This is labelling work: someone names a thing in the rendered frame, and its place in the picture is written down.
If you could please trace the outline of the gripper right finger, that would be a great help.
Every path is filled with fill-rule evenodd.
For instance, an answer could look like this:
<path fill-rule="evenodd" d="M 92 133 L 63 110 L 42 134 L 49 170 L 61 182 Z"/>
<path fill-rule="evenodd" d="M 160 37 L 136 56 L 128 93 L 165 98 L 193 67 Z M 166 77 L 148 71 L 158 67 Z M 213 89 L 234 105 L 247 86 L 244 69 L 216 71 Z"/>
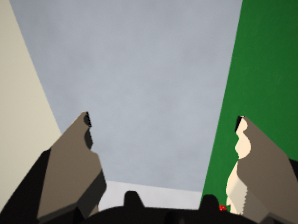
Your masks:
<path fill-rule="evenodd" d="M 258 224 L 298 224 L 298 161 L 245 116 L 235 132 L 239 160 L 226 189 L 231 212 Z"/>

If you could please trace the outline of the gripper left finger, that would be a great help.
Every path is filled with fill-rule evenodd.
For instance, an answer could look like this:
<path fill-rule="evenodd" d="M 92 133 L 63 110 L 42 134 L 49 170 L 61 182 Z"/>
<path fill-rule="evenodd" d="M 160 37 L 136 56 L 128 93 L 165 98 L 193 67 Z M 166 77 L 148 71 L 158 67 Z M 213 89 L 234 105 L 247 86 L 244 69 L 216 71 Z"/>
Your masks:
<path fill-rule="evenodd" d="M 99 211 L 107 184 L 90 127 L 83 111 L 42 152 L 0 212 L 0 224 L 79 224 Z"/>

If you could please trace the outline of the red die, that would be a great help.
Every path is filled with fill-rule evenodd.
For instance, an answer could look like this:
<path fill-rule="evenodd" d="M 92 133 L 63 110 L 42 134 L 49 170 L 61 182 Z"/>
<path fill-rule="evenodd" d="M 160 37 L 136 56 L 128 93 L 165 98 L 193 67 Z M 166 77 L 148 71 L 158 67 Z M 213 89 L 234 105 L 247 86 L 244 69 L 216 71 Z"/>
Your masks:
<path fill-rule="evenodd" d="M 226 207 L 224 205 L 220 205 L 221 211 L 227 211 Z"/>

